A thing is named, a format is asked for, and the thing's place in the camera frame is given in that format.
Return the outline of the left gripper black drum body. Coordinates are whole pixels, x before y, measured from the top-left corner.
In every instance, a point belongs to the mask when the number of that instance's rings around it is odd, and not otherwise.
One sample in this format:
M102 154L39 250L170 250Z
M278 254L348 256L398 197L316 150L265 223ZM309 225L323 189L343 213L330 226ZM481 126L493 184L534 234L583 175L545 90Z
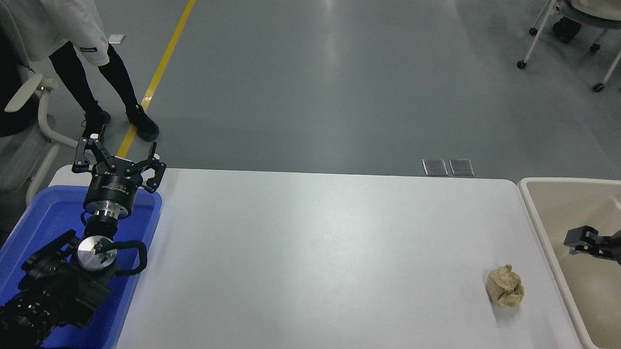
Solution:
M132 209L138 189L143 185L141 172L131 161L96 163L91 167L92 179L85 194L84 206L88 208Z

